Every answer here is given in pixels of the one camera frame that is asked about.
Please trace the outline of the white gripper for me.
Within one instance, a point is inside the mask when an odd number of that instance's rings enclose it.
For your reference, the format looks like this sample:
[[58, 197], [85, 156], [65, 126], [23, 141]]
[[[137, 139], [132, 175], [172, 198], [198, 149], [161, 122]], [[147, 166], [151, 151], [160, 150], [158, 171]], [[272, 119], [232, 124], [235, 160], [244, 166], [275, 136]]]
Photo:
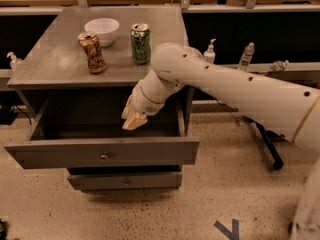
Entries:
[[124, 130], [139, 128], [147, 122], [146, 116], [156, 115], [163, 106], [163, 103], [157, 104], [150, 101], [140, 87], [134, 88], [121, 114], [121, 118], [125, 120], [122, 128]]

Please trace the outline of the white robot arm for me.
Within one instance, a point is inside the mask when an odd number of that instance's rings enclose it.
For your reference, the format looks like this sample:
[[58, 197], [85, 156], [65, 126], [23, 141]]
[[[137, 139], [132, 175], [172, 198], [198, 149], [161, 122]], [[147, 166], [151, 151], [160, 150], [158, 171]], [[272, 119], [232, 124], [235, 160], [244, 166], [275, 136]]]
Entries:
[[148, 74], [134, 87], [122, 112], [123, 128], [134, 130], [145, 124], [186, 85], [320, 155], [319, 89], [211, 64], [175, 43], [154, 50]]

